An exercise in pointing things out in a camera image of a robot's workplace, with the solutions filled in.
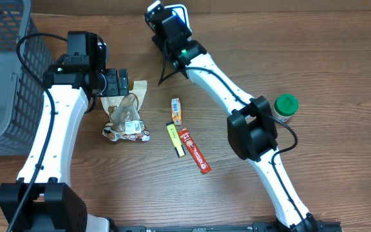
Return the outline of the brown cookie snack bag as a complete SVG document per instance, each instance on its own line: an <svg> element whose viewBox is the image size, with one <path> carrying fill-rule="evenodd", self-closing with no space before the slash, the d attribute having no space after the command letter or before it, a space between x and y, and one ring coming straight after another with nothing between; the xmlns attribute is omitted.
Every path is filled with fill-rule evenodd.
<svg viewBox="0 0 371 232"><path fill-rule="evenodd" d="M103 136L112 142L150 140L149 131L139 114L146 92L147 81L130 81L127 96L101 98L102 107L109 117L102 130Z"/></svg>

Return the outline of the orange Kleenex tissue pack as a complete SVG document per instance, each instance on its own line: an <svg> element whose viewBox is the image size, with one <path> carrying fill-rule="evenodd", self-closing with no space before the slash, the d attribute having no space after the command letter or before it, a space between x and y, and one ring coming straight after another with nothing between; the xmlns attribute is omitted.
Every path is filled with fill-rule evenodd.
<svg viewBox="0 0 371 232"><path fill-rule="evenodd" d="M182 125L182 109L179 98L171 99L171 117L176 126Z"/></svg>

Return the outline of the yellow black marker pen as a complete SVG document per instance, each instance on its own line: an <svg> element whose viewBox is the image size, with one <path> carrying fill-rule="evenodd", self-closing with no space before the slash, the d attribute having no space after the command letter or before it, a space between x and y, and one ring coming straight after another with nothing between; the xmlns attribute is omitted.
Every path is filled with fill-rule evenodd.
<svg viewBox="0 0 371 232"><path fill-rule="evenodd" d="M169 122L166 124L166 128L178 158L184 157L186 154L184 148L182 147L182 141L178 136L178 132L176 130L175 125L172 122Z"/></svg>

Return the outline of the red snack bar wrapper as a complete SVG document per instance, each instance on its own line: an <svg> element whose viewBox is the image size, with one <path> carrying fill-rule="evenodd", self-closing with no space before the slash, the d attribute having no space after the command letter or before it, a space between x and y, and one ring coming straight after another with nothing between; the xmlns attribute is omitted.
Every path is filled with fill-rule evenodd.
<svg viewBox="0 0 371 232"><path fill-rule="evenodd" d="M196 145L195 141L191 137L187 128L183 128L178 132L181 141L184 143L188 151L190 152L192 158L194 158L197 166L200 169L201 174L207 174L211 171L211 167L202 155L202 152Z"/></svg>

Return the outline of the green lid glass jar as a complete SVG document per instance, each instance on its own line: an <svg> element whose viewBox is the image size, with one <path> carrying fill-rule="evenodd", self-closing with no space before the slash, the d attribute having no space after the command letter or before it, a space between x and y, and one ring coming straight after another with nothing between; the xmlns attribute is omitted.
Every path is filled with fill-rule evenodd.
<svg viewBox="0 0 371 232"><path fill-rule="evenodd" d="M273 105L273 115L282 122L287 122L298 110L299 101L289 93L280 95Z"/></svg>

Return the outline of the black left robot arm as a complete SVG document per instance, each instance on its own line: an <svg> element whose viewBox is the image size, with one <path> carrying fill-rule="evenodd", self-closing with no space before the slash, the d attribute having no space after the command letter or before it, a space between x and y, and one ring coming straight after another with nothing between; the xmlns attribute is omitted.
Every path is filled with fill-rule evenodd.
<svg viewBox="0 0 371 232"><path fill-rule="evenodd" d="M98 97L128 95L128 72L106 68L108 48L91 32L68 32L67 52L42 77L31 71L21 45L18 60L44 91L44 105L30 154L14 183L0 185L0 208L8 231L116 231L110 218L88 213L70 187L75 139Z"/></svg>

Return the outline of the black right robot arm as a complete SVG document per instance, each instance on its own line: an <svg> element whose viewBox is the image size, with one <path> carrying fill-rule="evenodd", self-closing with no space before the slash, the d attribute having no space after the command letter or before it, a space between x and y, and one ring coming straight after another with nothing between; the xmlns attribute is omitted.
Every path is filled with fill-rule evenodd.
<svg viewBox="0 0 371 232"><path fill-rule="evenodd" d="M197 84L227 114L228 141L237 156L248 160L270 196L277 217L278 231L317 231L318 224L297 195L283 166L276 141L276 125L289 126L273 116L263 96L253 97L239 88L216 65L209 52L192 40L184 5L164 6L155 1L144 14L154 32L153 42L171 63Z"/></svg>

